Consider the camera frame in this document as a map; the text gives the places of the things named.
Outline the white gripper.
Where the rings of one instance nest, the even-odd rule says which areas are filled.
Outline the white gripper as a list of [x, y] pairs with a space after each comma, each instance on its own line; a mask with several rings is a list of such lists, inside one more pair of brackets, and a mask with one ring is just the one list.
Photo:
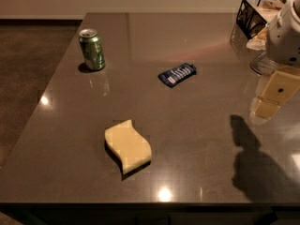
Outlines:
[[[269, 23], [266, 38], [267, 56], [280, 64], [300, 65], [300, 0], [288, 0]], [[290, 66], [276, 69], [252, 101], [252, 113], [271, 118], [300, 89], [300, 69]]]

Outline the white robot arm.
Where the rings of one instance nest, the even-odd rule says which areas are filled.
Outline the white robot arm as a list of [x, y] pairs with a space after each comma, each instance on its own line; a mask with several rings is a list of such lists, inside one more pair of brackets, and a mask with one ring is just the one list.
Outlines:
[[300, 0], [288, 0], [247, 47], [262, 51], [250, 63], [261, 73], [250, 114], [269, 120], [300, 88]]

